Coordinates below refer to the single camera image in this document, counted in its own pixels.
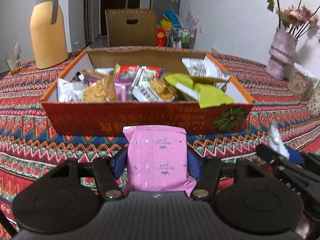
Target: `red box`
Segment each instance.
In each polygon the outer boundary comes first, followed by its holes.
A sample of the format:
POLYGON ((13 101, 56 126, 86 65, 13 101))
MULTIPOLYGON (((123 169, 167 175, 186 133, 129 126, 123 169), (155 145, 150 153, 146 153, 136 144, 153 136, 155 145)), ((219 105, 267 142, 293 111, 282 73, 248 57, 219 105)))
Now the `red box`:
MULTIPOLYGON (((182 52, 155 49, 87 50, 61 73, 60 78, 71 80, 83 69, 110 68, 120 65, 148 65, 162 67, 168 73, 188 71, 183 57, 204 58, 202 52, 182 52)), ((222 70, 226 69, 210 54, 207 56, 222 70)), ((237 132, 253 107, 253 98, 244 87, 231 77, 226 93, 234 104, 200 109, 197 102, 171 103, 59 103, 56 82, 42 98, 46 114, 58 134, 87 136, 118 136, 124 126, 171 125, 183 127, 188 134, 237 132)))
POLYGON ((165 30, 162 27, 157 28, 157 46, 165 46, 165 30))

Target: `pink snack packet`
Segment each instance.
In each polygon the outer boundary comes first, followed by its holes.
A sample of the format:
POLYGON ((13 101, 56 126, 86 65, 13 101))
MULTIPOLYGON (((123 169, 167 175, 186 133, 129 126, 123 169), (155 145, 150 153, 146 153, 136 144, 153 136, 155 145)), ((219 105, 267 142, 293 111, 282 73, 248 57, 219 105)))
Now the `pink snack packet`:
POLYGON ((183 128, 146 125, 124 127, 129 141, 128 191, 185 191, 188 197, 196 180, 188 175, 187 138, 183 128))
POLYGON ((115 78, 115 88, 116 88, 116 94, 120 101, 126 102, 128 97, 129 89, 132 85, 133 79, 122 79, 122 78, 115 78))

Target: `thermos handle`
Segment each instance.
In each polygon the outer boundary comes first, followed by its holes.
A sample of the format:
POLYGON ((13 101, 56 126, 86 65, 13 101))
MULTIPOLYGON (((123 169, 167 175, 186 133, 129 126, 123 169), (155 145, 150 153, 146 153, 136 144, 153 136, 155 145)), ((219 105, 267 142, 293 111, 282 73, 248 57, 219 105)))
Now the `thermos handle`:
POLYGON ((51 17, 51 24, 55 24, 55 23, 57 22, 58 7, 59 7, 59 1, 58 1, 58 0, 52 0, 52 17, 51 17))

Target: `pink vase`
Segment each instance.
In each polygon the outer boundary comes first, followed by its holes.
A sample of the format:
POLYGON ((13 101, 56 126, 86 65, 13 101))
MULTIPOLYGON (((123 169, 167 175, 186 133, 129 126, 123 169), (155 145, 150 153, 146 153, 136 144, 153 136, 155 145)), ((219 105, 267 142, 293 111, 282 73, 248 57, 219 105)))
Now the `pink vase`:
POLYGON ((277 28, 269 54, 271 58, 266 72, 278 80, 284 79, 284 68, 293 64, 298 40, 291 34, 277 28))

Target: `patterned tablecloth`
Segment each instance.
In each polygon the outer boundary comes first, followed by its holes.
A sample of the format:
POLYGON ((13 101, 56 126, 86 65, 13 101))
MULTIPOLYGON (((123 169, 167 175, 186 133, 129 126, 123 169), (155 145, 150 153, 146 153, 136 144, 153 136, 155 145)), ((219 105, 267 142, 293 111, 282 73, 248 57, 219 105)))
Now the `patterned tablecloth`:
MULTIPOLYGON (((59 73, 75 58, 58 66, 38 70, 34 61, 25 62, 16 76, 0 81, 0 208, 13 219, 11 202, 20 191, 70 157, 91 162, 99 155, 115 154, 127 145, 124 137, 58 135, 41 106, 40 98, 59 73)), ((259 163, 255 147, 267 143, 269 123, 277 120, 283 141, 298 151, 320 153, 320 118, 288 89, 250 60, 213 54, 255 98, 243 128, 238 133, 188 136, 188 145, 202 156, 214 155, 228 162, 246 158, 259 163)), ((124 185, 125 176, 118 180, 124 185)), ((82 183, 95 188, 94 180, 82 183)), ((0 239, 8 235, 0 227, 0 239)))

